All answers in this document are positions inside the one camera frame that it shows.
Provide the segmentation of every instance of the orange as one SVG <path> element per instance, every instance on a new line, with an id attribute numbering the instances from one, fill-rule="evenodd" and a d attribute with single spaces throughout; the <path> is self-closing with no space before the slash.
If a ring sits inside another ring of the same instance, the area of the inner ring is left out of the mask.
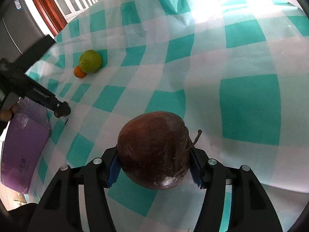
<path id="1" fill-rule="evenodd" d="M 74 68 L 74 76 L 76 76 L 77 78 L 83 78 L 84 76 L 86 76 L 87 73 L 83 72 L 79 66 L 76 66 Z"/>

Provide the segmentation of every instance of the tablecloth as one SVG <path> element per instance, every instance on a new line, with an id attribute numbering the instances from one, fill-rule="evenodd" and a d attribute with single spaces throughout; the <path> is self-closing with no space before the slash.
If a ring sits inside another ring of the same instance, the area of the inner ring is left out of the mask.
<path id="1" fill-rule="evenodd" d="M 170 111 L 191 139 L 203 130 L 196 147 L 209 157 L 252 168 L 287 231 L 309 200 L 308 36 L 304 12 L 285 0 L 100 0 L 27 72 L 72 108 L 67 125 L 48 112 L 53 131 L 29 201 L 62 164 L 79 167 L 114 147 L 130 119 Z M 78 79 L 73 69 L 87 49 L 103 66 Z M 154 191 L 121 171 L 106 196 L 119 232 L 187 232 L 204 194 L 189 173 Z M 230 199 L 227 187 L 220 231 Z M 87 231 L 83 205 L 81 216 Z"/>

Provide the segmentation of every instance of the wooden door frame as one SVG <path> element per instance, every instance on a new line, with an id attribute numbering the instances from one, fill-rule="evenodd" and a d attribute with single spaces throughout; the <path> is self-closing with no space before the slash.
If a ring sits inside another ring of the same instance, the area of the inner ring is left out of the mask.
<path id="1" fill-rule="evenodd" d="M 56 36 L 67 22 L 54 0 L 33 0 L 51 33 Z"/>

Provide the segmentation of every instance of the purple storage box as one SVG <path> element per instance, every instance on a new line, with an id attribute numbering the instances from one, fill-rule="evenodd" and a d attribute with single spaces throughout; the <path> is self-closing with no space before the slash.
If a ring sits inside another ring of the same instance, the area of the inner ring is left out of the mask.
<path id="1" fill-rule="evenodd" d="M 51 127 L 45 107 L 28 98 L 19 105 L 2 147 L 0 174 L 3 185 L 27 194 Z"/>

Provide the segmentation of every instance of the apple stem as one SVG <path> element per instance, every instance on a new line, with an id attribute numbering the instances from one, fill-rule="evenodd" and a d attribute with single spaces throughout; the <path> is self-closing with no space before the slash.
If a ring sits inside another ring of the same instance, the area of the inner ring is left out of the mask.
<path id="1" fill-rule="evenodd" d="M 186 148 L 186 150 L 189 150 L 189 149 L 194 147 L 194 145 L 197 143 L 198 139 L 200 138 L 200 135 L 202 134 L 202 132 L 203 131 L 201 129 L 197 131 L 197 136 L 196 136 L 194 142 L 188 148 Z"/>

